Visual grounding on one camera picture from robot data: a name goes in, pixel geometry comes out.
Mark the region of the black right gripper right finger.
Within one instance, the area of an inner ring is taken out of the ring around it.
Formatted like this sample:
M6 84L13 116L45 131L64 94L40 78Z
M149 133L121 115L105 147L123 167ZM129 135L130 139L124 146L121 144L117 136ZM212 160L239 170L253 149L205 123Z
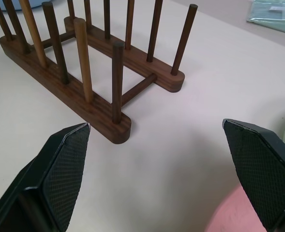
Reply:
M285 143L273 131L224 119L236 174L263 227L285 232Z

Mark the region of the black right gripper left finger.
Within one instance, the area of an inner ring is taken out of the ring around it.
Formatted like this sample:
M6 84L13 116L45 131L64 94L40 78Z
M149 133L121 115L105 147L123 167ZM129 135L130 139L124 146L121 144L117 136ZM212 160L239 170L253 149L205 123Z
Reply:
M52 134L0 198L0 232L65 232L84 172L90 125Z

